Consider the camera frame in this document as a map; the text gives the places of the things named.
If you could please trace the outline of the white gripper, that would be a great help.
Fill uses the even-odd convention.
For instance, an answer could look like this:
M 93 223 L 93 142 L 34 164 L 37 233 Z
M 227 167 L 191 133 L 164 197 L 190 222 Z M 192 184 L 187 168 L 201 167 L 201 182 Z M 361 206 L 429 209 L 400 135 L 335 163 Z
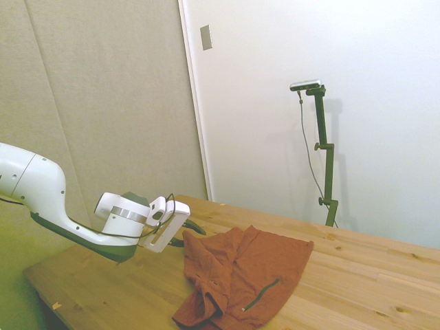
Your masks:
M 158 230 L 141 238 L 139 246 L 157 253 L 162 252 L 168 243 L 170 246 L 183 248 L 184 240 L 174 237 L 182 226 L 194 230 L 198 234 L 206 235 L 206 231 L 200 225 L 187 219 L 189 216 L 190 208 L 188 205 L 179 201 L 167 201 Z

